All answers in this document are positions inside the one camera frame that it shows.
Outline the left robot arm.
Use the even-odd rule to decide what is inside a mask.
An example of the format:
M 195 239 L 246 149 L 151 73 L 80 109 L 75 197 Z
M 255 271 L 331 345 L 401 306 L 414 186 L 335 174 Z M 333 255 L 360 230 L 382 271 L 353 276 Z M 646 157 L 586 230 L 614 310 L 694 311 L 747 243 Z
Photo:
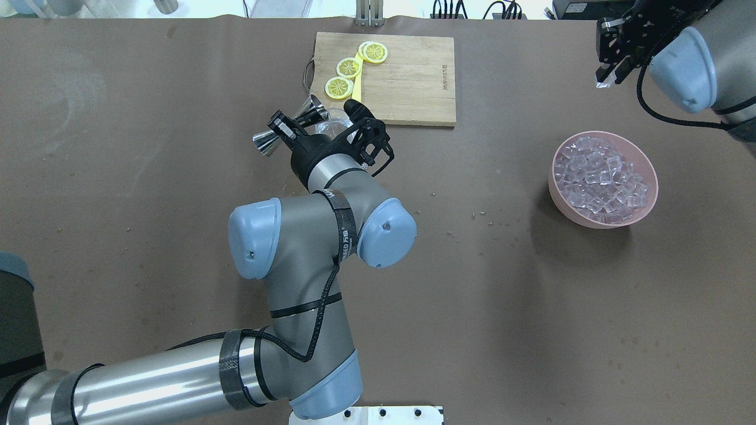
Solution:
M 387 268 L 410 250 L 416 223 L 363 166 L 394 157 L 385 123 L 354 99 L 337 137 L 309 134 L 311 110 L 276 113 L 270 145 L 286 143 L 308 193 L 236 207 L 232 260 L 207 286 L 230 306 L 262 307 L 271 322 L 199 336 L 156 354 L 77 371 L 49 369 L 34 285 L 24 259 L 2 253 L 2 423 L 162 424 L 286 399 L 303 419 L 340 413 L 360 398 L 361 368 L 337 274 L 356 255 Z

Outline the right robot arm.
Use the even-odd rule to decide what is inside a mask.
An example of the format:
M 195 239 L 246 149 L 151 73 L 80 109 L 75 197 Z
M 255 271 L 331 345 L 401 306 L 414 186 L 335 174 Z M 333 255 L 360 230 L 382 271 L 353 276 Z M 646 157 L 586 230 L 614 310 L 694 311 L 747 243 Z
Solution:
M 635 1 L 621 16 L 596 23 L 596 81 L 619 84 L 639 70 L 636 97 L 650 116 L 724 131 L 754 154 L 754 18 L 753 1 Z M 646 76 L 681 110 L 711 110 L 718 121 L 655 111 L 644 98 Z

